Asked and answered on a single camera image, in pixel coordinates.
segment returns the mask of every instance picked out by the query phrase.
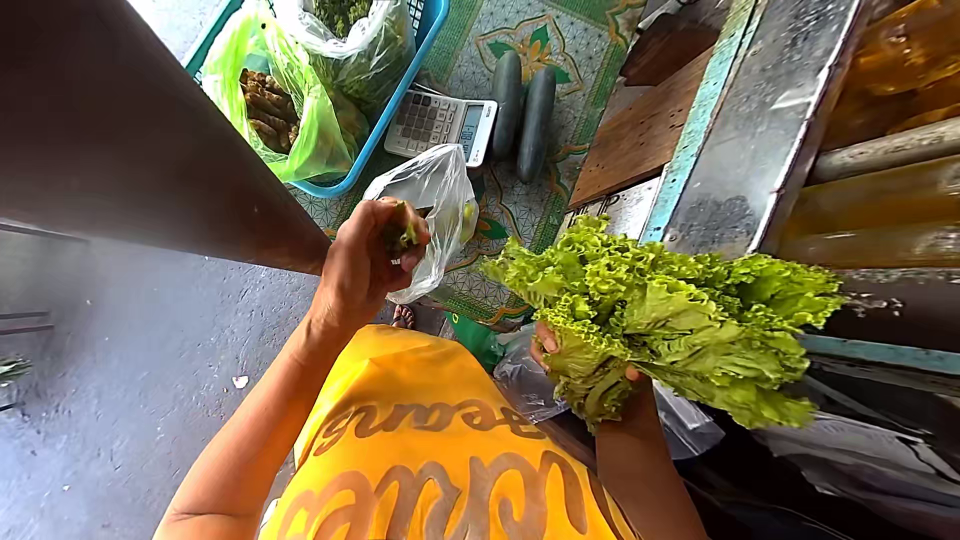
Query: calculator display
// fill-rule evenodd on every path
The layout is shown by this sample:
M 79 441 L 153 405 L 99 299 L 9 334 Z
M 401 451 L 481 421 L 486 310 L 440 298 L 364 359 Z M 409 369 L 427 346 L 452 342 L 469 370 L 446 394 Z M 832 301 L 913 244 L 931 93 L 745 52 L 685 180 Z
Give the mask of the calculator display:
M 477 135 L 477 127 L 480 125 L 482 112 L 482 105 L 470 105 L 467 107 L 467 112 L 464 113 L 464 129 L 460 132 L 460 145 L 464 147 L 465 157 L 469 157 L 470 150 L 473 148 L 473 141 Z

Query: teal painted edge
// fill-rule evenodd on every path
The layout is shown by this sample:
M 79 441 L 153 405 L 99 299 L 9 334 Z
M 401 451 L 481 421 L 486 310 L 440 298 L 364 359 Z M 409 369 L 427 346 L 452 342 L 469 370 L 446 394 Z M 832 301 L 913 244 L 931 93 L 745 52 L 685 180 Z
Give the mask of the teal painted edge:
M 204 65 L 207 53 L 210 52 L 210 45 L 213 44 L 213 39 L 220 34 L 220 31 L 224 29 L 224 25 L 227 24 L 227 19 L 239 10 L 242 4 L 243 0 L 225 0 L 220 6 L 220 13 L 201 32 L 203 38 L 195 41 L 190 53 L 184 56 L 186 63 L 183 65 L 183 69 L 186 70 L 190 77 L 197 76 L 197 72 L 199 72 L 201 66 Z
M 709 132 L 713 111 L 730 76 L 733 62 L 741 46 L 750 43 L 756 31 L 759 16 L 753 16 L 758 0 L 737 0 L 724 22 L 720 38 L 713 47 L 713 54 L 704 72 L 704 79 L 697 88 L 693 105 L 687 114 L 684 130 L 677 141 L 673 159 L 663 168 L 660 191 L 650 211 L 650 218 L 643 229 L 644 242 L 663 241 L 667 224 L 680 202 L 693 165 L 700 156 L 700 149 Z
M 960 355 L 957 353 L 888 345 L 872 341 L 841 339 L 828 335 L 804 334 L 798 336 L 797 339 L 808 353 L 815 355 L 842 356 L 844 358 L 856 358 L 935 371 L 948 375 L 960 375 Z

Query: lettuce leaf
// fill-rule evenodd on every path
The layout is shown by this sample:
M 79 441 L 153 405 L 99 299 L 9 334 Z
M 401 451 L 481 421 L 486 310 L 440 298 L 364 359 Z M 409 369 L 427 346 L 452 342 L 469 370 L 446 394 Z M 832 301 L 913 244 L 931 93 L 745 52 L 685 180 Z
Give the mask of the lettuce leaf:
M 806 423 L 813 404 L 779 388 L 808 365 L 794 336 L 843 303 L 839 278 L 760 254 L 672 253 L 604 233 L 608 221 L 580 216 L 539 255 L 510 238 L 483 265 L 556 333 L 544 361 L 558 397 L 595 430 L 619 419 L 634 366 L 747 428 Z

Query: dark green cucumber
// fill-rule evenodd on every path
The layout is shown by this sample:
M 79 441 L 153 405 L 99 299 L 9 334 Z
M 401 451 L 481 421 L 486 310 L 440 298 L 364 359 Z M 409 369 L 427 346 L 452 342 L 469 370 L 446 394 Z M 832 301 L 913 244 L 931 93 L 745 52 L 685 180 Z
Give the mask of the dark green cucumber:
M 557 94 L 557 76 L 553 68 L 544 67 L 534 73 L 527 87 L 527 106 L 523 114 L 523 134 L 516 155 L 516 173 L 530 183 L 540 175 L 546 157 L 546 143 Z
M 503 161 L 514 150 L 516 124 L 523 101 L 520 56 L 514 51 L 507 51 L 496 61 L 496 68 L 493 70 L 493 100 L 496 102 L 496 121 L 493 123 L 490 149 L 495 160 Z

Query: ginger root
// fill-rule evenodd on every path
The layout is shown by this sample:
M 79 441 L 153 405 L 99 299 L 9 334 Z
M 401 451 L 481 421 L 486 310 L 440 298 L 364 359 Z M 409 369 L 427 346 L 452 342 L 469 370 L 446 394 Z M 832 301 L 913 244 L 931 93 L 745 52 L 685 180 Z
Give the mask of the ginger root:
M 290 94 L 270 75 L 247 68 L 240 72 L 240 85 L 257 136 L 274 152 L 289 154 L 300 133 L 300 118 Z

